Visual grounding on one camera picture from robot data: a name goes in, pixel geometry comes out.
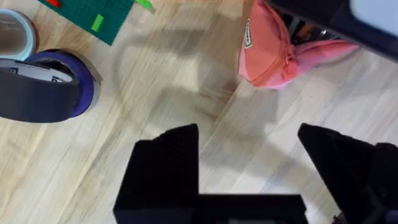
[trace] tape roll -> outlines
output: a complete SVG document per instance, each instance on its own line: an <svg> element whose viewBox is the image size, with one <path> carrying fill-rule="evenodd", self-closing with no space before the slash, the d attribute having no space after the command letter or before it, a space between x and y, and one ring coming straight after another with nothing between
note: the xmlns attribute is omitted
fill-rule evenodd
<svg viewBox="0 0 398 224"><path fill-rule="evenodd" d="M0 24L4 29L1 30L2 32L5 32L1 32L1 35L7 35L6 31L8 30L21 30L21 32L23 32L21 35L25 36L25 44L22 50L11 54L0 54L0 58L25 60L34 53L36 49L36 34L32 23L25 15L10 9L0 9L0 18L2 18L2 16L11 17L12 21L9 21L9 19L6 19L5 21L0 19Z"/></svg>
<svg viewBox="0 0 398 224"><path fill-rule="evenodd" d="M52 68L0 59L0 116L32 123L68 119L80 99L79 79Z"/></svg>
<svg viewBox="0 0 398 224"><path fill-rule="evenodd" d="M94 79L88 67L78 57L61 50L50 50L31 55L27 61L35 64L51 61L61 63L77 78L80 97L77 99L70 117L78 116L90 107L95 95Z"/></svg>

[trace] black tape roll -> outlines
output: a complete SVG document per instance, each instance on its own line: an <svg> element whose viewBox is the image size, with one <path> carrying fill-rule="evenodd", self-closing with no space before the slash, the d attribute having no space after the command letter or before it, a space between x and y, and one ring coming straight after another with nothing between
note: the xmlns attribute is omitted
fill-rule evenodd
<svg viewBox="0 0 398 224"><path fill-rule="evenodd" d="M25 74L20 74L18 66L23 67ZM31 63L0 59L1 117L31 123L64 121L78 99L79 81L74 76Z"/></svg>

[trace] green object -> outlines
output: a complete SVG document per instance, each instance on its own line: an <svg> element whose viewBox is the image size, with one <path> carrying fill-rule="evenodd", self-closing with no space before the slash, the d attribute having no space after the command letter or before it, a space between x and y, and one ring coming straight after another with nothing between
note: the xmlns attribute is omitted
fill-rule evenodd
<svg viewBox="0 0 398 224"><path fill-rule="evenodd" d="M136 0L136 2L146 9L152 9L152 3L147 0Z"/></svg>
<svg viewBox="0 0 398 224"><path fill-rule="evenodd" d="M103 21L104 21L104 17L101 15L97 15L97 18L95 18L94 24L91 27L91 29L95 32L98 32Z"/></svg>
<svg viewBox="0 0 398 224"><path fill-rule="evenodd" d="M39 1L109 45L134 4L134 0L59 0L61 7L53 7L46 0ZM103 20L95 31L91 28L99 15Z"/></svg>

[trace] red object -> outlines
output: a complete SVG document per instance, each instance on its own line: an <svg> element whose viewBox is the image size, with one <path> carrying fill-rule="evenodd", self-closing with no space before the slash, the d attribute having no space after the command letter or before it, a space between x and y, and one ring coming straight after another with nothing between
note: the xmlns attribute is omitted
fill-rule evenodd
<svg viewBox="0 0 398 224"><path fill-rule="evenodd" d="M61 2L59 0L46 0L46 1L54 7L61 7Z"/></svg>

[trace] blue tape roll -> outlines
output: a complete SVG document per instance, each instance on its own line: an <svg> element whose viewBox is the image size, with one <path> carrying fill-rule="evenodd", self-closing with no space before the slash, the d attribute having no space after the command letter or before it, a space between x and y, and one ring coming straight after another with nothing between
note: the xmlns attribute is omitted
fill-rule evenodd
<svg viewBox="0 0 398 224"><path fill-rule="evenodd" d="M95 94L94 80L88 67L76 56L64 51L45 51L31 55L26 61L37 63L54 60L68 67L79 81L80 97L70 113L70 117L84 113L91 105Z"/></svg>

